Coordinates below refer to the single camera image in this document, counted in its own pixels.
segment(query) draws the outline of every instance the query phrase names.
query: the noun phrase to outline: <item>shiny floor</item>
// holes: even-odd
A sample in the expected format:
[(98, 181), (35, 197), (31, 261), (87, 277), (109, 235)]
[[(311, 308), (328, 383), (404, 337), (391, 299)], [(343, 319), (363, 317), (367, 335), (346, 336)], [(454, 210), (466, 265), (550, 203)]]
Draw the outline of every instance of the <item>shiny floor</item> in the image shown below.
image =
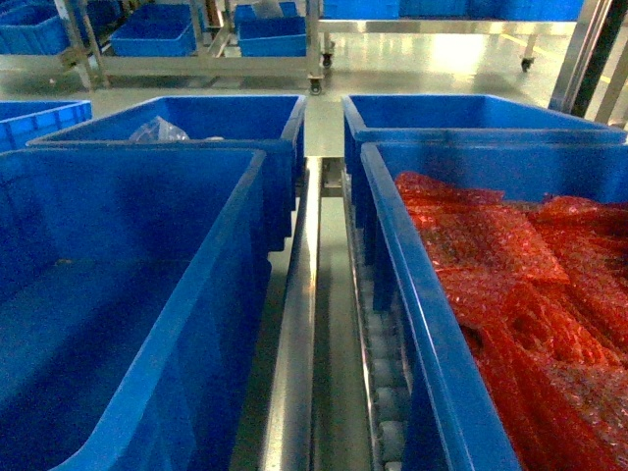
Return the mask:
[[(622, 31), (621, 41), (625, 41)], [(481, 35), (335, 35), (334, 66), (325, 91), (310, 97), (306, 153), (343, 153), (340, 97), (348, 93), (490, 93), (547, 106), (569, 38), (542, 37), (536, 63), (521, 72), (525, 37)], [(617, 53), (608, 64), (610, 77)], [(82, 91), (76, 74), (42, 78), (0, 77), (0, 99), (90, 99), (104, 116), (133, 103), (168, 94), (307, 93), (305, 78), (113, 78), (113, 87)], [(589, 116), (595, 116), (605, 83)], [(618, 107), (626, 103), (620, 100)], [(209, 119), (220, 120), (220, 116)], [(322, 203), (317, 321), (316, 464), (325, 471), (368, 469), (368, 442), (353, 314), (342, 201)], [(273, 254), (266, 315), (240, 425), (232, 470), (255, 470), (277, 349), (289, 249)]]

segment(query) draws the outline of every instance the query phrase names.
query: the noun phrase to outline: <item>caster wheel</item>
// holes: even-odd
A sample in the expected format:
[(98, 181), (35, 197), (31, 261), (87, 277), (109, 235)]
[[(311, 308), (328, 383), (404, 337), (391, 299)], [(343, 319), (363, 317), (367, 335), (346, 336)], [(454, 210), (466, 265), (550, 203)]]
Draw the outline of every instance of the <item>caster wheel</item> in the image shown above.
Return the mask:
[(534, 59), (524, 59), (521, 61), (521, 70), (527, 73), (534, 64)]
[(321, 86), (321, 81), (317, 78), (314, 78), (310, 81), (310, 94), (312, 95), (320, 95), (323, 91), (323, 87)]
[(332, 54), (323, 54), (323, 67), (325, 69), (332, 67)]

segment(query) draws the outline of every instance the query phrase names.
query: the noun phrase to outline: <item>metal shelf rack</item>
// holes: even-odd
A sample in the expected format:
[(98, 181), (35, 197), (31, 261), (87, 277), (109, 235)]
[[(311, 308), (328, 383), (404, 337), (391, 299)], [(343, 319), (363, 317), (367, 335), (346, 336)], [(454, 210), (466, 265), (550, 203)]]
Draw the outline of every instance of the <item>metal shelf rack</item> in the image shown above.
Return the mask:
[(83, 86), (92, 90), (102, 77), (99, 75), (98, 68), (94, 70), (89, 62), (89, 57), (94, 53), (95, 37), (94, 41), (90, 40), (85, 46), (79, 33), (79, 21), (83, 21), (87, 35), (94, 35), (85, 9), (85, 2), (81, 1), (78, 5), (81, 18), (77, 18), (76, 10), (72, 7), (70, 0), (55, 0), (55, 7), (68, 35), (70, 47), (56, 55), (2, 55), (0, 56), (0, 73), (55, 76), (76, 68)]
[[(209, 25), (207, 9), (203, 0), (189, 0), (192, 13), (203, 9), (205, 24)], [(319, 0), (307, 2), (307, 55), (305, 57), (225, 57), (225, 48), (233, 34), (231, 12), (226, 2), (221, 12), (222, 24), (210, 40), (211, 35), (203, 28), (198, 16), (192, 14), (196, 37), (196, 52), (189, 57), (116, 57), (105, 41), (100, 47), (92, 43), (93, 50), (101, 56), (101, 74), (112, 76), (205, 76), (205, 77), (307, 77), (313, 92), (320, 92), (323, 78), (320, 67), (318, 22)]]
[[(59, 74), (76, 67), (85, 87), (93, 89), (98, 82), (109, 85), (113, 76), (205, 76), (205, 77), (304, 77), (310, 80), (310, 91), (322, 91), (324, 69), (332, 66), (334, 33), (396, 33), (396, 34), (514, 34), (530, 36), (521, 66), (527, 72), (534, 62), (534, 45), (539, 35), (570, 35), (567, 51), (553, 102), (565, 94), (567, 87), (578, 83), (582, 58), (590, 44), (598, 38), (603, 12), (610, 0), (586, 0), (578, 23), (504, 22), (466, 20), (392, 20), (355, 21), (321, 19), (321, 0), (306, 1), (307, 54), (305, 57), (250, 58), (225, 57), (225, 48), (231, 43), (234, 28), (229, 2), (217, 1), (220, 25), (213, 31), (209, 26), (204, 0), (182, 0), (192, 12), (196, 37), (196, 52), (189, 57), (117, 57), (111, 50), (108, 37), (97, 40), (85, 12), (86, 0), (79, 3), (81, 19), (76, 18), (70, 0), (55, 0), (72, 46), (56, 56), (3, 56), (0, 72), (28, 72)], [(123, 2), (130, 11), (130, 0)], [(80, 39), (78, 21), (83, 21), (89, 42), (85, 47)]]

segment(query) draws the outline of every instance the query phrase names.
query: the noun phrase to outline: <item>blue plastic bin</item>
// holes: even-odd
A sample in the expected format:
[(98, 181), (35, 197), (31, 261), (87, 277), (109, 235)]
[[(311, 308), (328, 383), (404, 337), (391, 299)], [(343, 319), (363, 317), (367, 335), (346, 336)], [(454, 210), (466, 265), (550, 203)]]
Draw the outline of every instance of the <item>blue plastic bin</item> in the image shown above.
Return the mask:
[[(298, 17), (298, 9), (295, 2), (280, 2), (279, 6), (282, 8), (285, 18)], [(252, 22), (257, 20), (255, 11), (251, 5), (237, 5), (234, 12), (234, 26), (235, 29), (239, 28), (242, 22)]]
[[(304, 164), (305, 97), (298, 95), (170, 96), (140, 103), (126, 111), (47, 135), (28, 145), (99, 148), (152, 145), (195, 148), (249, 148), (268, 154), (267, 224), (272, 250), (283, 250), (291, 234), (295, 180)], [(183, 129), (184, 142), (132, 143), (131, 134), (157, 116)], [(223, 140), (205, 140), (209, 137)]]
[[(414, 171), (460, 187), (505, 190), (512, 200), (570, 194), (628, 201), (628, 146), (387, 142), (365, 144), (361, 162), (353, 196), (356, 211), (366, 213), (365, 246), (375, 253), (374, 307), (403, 310), (414, 371), (403, 469), (520, 469), (394, 179)], [(395, 293), (400, 302), (392, 303)], [(426, 410), (436, 427), (427, 428)]]
[(527, 22), (575, 22), (584, 0), (506, 0), (499, 18)]
[(90, 119), (89, 101), (0, 101), (0, 152)]
[(184, 57), (196, 50), (187, 5), (147, 4), (111, 35), (118, 56)]
[(497, 20), (502, 0), (469, 0), (469, 17), (473, 20)]
[(399, 0), (325, 0), (324, 17), (330, 20), (396, 20)]
[(360, 145), (377, 141), (450, 143), (624, 143), (626, 132), (489, 95), (351, 95), (344, 108), (350, 173)]
[(467, 0), (401, 0), (399, 14), (402, 17), (464, 17)]
[(265, 165), (0, 159), (0, 469), (228, 469), (270, 277)]
[(243, 22), (237, 32), (243, 57), (304, 57), (307, 49), (303, 17)]
[(54, 6), (24, 6), (0, 16), (0, 54), (54, 55), (69, 46)]
[[(86, 11), (96, 35), (122, 16), (122, 9), (117, 0), (92, 0), (87, 3)], [(78, 28), (83, 39), (87, 39), (87, 32), (81, 21), (78, 22)]]
[(42, 5), (50, 7), (53, 6), (53, 2), (49, 0), (7, 0), (0, 3), (0, 15), (4, 15), (5, 13), (10, 12), (11, 10), (15, 10), (16, 8), (21, 8), (29, 5)]

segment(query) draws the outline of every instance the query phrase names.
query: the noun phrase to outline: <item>clear plastic bag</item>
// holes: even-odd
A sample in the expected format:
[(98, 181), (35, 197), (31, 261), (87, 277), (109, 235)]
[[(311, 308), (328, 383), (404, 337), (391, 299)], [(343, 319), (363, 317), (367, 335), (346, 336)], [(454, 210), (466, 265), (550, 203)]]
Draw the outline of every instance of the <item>clear plastic bag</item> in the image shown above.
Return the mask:
[(279, 0), (259, 0), (253, 4), (253, 12), (258, 19), (283, 18), (284, 11), (279, 5)]
[(172, 123), (168, 123), (161, 116), (153, 118), (145, 125), (140, 126), (129, 137), (131, 142), (172, 142), (189, 140), (187, 133)]

